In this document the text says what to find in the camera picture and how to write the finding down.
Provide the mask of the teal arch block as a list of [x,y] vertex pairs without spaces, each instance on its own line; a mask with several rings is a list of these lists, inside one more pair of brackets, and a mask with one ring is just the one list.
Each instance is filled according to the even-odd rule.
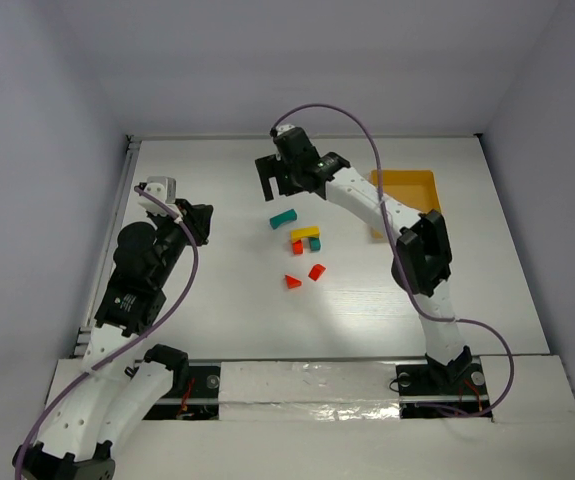
[[298,219],[298,214],[295,209],[289,209],[279,214],[272,216],[269,219],[269,225],[273,230],[280,228],[283,225],[294,222]]

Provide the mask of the yellow arch block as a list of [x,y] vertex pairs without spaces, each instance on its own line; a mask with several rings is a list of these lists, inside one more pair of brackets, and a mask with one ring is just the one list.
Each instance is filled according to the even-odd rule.
[[290,240],[292,243],[300,241],[304,238],[319,238],[319,237],[320,237],[320,230],[317,226],[298,228],[290,232]]

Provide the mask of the teal rectangular block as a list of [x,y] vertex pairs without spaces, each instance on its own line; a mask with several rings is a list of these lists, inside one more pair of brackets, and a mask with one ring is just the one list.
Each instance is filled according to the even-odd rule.
[[309,247],[312,252],[321,250],[321,240],[318,237],[309,237]]

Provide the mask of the red rectangular block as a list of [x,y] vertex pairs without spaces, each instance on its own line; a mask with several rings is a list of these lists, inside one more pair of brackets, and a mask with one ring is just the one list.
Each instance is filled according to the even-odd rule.
[[301,240],[297,240],[296,242],[292,243],[292,252],[294,255],[302,255],[304,252],[303,242]]

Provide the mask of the yellow plastic tray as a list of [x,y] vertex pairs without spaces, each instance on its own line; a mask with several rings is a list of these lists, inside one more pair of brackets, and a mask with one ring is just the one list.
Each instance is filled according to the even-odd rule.
[[435,177],[430,170],[383,170],[383,191],[408,207],[441,211]]

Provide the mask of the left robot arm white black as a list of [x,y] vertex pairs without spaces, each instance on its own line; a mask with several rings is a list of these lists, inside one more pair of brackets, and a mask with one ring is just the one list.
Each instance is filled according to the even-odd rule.
[[214,209],[142,197],[144,222],[121,229],[114,270],[95,314],[78,376],[43,410],[12,464],[18,479],[110,479],[114,456],[154,404],[189,381],[182,350],[142,343],[180,306],[164,285],[185,249],[209,240]]

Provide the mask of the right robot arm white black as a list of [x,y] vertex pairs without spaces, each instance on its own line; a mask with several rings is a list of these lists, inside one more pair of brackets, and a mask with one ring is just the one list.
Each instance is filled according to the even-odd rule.
[[319,154],[300,127],[281,125],[270,136],[276,153],[255,161],[264,198],[274,198],[270,185],[274,178],[279,194],[315,194],[391,240],[392,276],[418,312],[429,374],[441,386],[459,380],[472,355],[450,298],[452,252],[442,214],[422,213],[380,192],[340,155]]

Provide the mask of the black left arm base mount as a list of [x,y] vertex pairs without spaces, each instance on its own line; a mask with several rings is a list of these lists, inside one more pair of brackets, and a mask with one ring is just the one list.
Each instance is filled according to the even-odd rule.
[[181,398],[189,393],[189,399],[217,400],[220,389],[221,365],[219,363],[190,363],[184,383],[174,395]]

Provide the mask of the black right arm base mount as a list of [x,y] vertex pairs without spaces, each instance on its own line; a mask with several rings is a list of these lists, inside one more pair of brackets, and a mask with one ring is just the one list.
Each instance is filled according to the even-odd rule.
[[398,392],[403,397],[460,397],[473,394],[487,396],[485,377],[480,364],[470,365],[453,383],[440,384],[431,375],[427,364],[399,364],[396,366]]

